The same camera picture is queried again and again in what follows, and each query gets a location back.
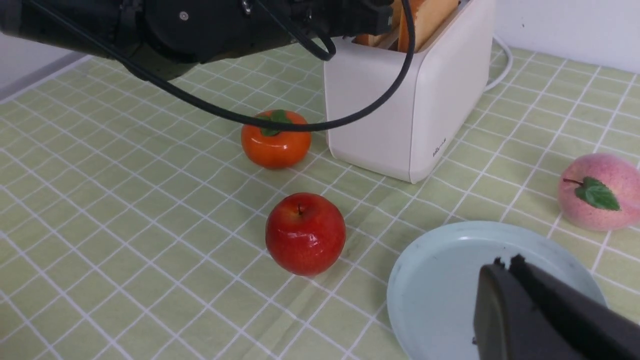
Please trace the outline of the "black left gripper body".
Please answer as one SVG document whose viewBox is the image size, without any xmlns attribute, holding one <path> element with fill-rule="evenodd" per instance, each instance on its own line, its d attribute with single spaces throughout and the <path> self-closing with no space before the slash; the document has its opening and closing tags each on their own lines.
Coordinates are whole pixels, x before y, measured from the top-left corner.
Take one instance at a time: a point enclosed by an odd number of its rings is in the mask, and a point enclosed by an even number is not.
<svg viewBox="0 0 640 360">
<path fill-rule="evenodd" d="M 394 0 L 261 0 L 311 38 L 314 28 L 334 37 L 383 35 L 394 27 Z"/>
</svg>

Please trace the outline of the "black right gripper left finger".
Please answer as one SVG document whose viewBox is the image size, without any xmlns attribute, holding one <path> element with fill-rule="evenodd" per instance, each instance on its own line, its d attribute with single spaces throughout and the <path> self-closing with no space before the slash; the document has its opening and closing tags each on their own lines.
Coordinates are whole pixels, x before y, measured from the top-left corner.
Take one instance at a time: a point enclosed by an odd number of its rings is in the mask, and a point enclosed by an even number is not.
<svg viewBox="0 0 640 360">
<path fill-rule="evenodd" d="M 557 360 L 561 338 L 514 276 L 523 257 L 508 267 L 497 257 L 478 274 L 473 331 L 481 360 Z"/>
</svg>

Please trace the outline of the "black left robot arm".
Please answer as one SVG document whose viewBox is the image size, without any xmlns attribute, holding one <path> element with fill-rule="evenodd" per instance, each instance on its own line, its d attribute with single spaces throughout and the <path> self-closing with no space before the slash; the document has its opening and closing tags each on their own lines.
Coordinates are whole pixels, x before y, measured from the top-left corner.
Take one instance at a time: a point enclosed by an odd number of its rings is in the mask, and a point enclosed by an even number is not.
<svg viewBox="0 0 640 360">
<path fill-rule="evenodd" d="M 391 0 L 44 0 L 90 35 L 163 80 L 199 64 L 286 47 L 298 29 L 315 39 L 382 35 Z M 289 29 L 275 15 L 288 18 Z"/>
</svg>

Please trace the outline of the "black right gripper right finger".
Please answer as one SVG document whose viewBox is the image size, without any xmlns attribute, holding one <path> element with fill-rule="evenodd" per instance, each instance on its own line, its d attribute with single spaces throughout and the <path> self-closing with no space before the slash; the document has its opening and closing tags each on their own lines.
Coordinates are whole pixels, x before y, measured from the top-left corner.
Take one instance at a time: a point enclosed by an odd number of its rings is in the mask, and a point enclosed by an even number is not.
<svg viewBox="0 0 640 360">
<path fill-rule="evenodd" d="M 565 344 L 585 360 L 637 360 L 639 326 L 593 300 L 522 255 L 510 259 L 508 272 Z"/>
</svg>

